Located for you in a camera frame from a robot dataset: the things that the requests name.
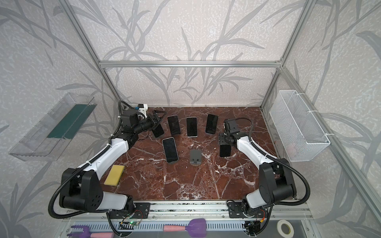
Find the black smartphone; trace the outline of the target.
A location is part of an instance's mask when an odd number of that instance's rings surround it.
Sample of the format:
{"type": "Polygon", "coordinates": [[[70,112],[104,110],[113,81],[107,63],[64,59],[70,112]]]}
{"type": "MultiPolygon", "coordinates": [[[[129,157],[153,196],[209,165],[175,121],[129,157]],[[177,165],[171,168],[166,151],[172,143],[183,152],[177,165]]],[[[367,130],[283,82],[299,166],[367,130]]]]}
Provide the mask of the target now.
{"type": "Polygon", "coordinates": [[[180,135],[181,134],[181,128],[179,124],[179,119],[177,115],[169,116],[167,118],[168,126],[170,129],[170,133],[172,136],[180,135]]]}
{"type": "Polygon", "coordinates": [[[218,116],[213,114],[207,115],[205,132],[208,134],[215,134],[217,129],[218,116]]]}
{"type": "Polygon", "coordinates": [[[159,124],[156,128],[152,129],[152,133],[155,138],[159,138],[164,134],[164,130],[161,124],[159,124]]]}
{"type": "Polygon", "coordinates": [[[231,148],[232,148],[231,145],[228,145],[228,144],[220,145],[219,156],[222,158],[230,157],[231,156],[231,148]]]}

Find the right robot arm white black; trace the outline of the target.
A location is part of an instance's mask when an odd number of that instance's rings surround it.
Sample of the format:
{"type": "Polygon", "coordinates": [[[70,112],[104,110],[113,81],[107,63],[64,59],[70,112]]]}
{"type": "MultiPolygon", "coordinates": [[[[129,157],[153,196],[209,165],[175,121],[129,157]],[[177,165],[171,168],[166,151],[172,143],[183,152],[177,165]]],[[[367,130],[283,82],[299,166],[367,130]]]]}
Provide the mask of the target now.
{"type": "Polygon", "coordinates": [[[259,170],[259,188],[242,199],[245,213],[275,205],[296,195],[289,163],[261,148],[248,133],[239,129],[236,119],[224,121],[224,132],[219,134],[218,140],[221,147],[233,146],[245,154],[259,170]]]}

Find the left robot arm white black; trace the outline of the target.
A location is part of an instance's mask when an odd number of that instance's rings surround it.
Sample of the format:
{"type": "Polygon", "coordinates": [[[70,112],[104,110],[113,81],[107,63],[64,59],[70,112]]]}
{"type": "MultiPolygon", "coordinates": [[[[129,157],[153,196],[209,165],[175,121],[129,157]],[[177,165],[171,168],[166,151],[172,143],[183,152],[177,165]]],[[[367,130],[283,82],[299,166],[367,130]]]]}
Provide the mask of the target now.
{"type": "Polygon", "coordinates": [[[49,202],[49,214],[54,218],[67,218],[108,210],[133,213],[132,197],[105,192],[100,180],[114,162],[134,146],[139,134],[155,130],[166,114],[165,111],[154,110],[144,115],[136,109],[122,112],[107,146],[78,168],[68,168],[63,172],[61,185],[49,202]]]}

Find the grey front phone stand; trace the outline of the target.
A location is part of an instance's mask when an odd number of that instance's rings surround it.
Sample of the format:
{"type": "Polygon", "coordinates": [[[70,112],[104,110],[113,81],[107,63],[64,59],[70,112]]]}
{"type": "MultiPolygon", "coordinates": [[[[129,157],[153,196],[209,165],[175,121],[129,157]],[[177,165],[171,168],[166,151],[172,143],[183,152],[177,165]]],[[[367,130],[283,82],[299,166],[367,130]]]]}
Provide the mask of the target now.
{"type": "Polygon", "coordinates": [[[193,166],[200,166],[202,164],[202,152],[201,150],[191,150],[189,163],[193,166]]]}

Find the smartphone on white stand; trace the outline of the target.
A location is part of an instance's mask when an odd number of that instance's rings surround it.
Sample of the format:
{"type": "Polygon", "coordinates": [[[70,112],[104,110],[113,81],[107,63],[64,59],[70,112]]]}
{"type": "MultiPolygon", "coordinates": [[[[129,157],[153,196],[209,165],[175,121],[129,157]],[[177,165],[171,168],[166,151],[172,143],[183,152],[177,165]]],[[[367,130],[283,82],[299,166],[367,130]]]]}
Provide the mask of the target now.
{"type": "Polygon", "coordinates": [[[190,138],[197,137],[197,118],[188,117],[187,121],[187,136],[190,138]]]}

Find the large smartphone silver edge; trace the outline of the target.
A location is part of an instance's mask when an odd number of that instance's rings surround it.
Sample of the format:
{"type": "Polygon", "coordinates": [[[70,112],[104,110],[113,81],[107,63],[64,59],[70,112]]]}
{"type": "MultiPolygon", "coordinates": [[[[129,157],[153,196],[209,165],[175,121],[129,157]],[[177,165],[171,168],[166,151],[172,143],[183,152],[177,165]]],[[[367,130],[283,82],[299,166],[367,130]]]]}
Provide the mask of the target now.
{"type": "Polygon", "coordinates": [[[162,140],[165,158],[167,163],[174,163],[179,160],[175,139],[173,137],[162,140]]]}

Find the yellow sponge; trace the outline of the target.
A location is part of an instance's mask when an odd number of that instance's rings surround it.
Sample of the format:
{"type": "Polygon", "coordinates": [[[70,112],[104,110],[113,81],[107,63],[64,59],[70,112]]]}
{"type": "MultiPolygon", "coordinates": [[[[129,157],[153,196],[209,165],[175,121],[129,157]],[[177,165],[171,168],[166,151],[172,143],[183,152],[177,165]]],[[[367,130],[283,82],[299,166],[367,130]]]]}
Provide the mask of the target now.
{"type": "Polygon", "coordinates": [[[104,185],[117,186],[123,174],[124,168],[125,167],[123,165],[113,165],[104,181],[104,185]]]}

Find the purple pink toy spatula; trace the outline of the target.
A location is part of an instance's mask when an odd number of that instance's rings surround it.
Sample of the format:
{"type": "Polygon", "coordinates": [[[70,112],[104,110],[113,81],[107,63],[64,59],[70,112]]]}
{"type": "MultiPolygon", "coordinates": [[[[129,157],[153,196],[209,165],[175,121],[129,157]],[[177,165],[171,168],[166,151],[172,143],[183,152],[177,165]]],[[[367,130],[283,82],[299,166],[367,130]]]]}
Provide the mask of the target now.
{"type": "Polygon", "coordinates": [[[186,231],[192,238],[205,238],[207,235],[206,231],[206,220],[203,218],[192,219],[188,225],[164,225],[164,232],[182,232],[186,231]]]}

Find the white tape roll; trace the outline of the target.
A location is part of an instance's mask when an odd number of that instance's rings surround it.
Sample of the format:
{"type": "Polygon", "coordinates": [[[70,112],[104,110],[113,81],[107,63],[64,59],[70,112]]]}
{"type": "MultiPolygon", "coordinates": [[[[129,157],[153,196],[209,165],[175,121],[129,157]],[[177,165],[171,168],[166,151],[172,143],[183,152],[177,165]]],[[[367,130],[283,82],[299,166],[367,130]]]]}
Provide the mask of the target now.
{"type": "Polygon", "coordinates": [[[294,227],[287,220],[284,220],[284,219],[279,220],[277,222],[276,228],[277,228],[277,231],[278,231],[279,235],[282,238],[293,238],[294,235],[295,235],[294,227]]]}

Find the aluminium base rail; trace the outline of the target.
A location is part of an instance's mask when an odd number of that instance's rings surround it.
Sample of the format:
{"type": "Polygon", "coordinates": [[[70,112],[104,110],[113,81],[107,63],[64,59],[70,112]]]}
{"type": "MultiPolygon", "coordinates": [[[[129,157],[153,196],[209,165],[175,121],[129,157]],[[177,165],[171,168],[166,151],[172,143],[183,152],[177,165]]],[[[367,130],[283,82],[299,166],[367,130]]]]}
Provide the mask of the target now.
{"type": "MultiPolygon", "coordinates": [[[[146,219],[141,218],[141,213],[128,217],[128,221],[188,221],[195,218],[204,218],[207,221],[228,221],[226,200],[152,200],[150,207],[144,209],[146,219]]],[[[276,205],[273,207],[270,220],[312,220],[313,216],[307,204],[298,206],[276,205]]]]}

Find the clear plastic wall shelf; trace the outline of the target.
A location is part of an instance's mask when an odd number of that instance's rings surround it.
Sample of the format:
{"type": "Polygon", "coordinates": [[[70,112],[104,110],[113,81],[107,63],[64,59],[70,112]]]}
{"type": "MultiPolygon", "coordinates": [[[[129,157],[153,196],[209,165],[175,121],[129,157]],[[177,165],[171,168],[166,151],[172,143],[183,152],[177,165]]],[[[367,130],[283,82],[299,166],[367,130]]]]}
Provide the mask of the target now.
{"type": "Polygon", "coordinates": [[[96,106],[93,96],[67,93],[9,154],[22,161],[58,160],[96,106]]]}

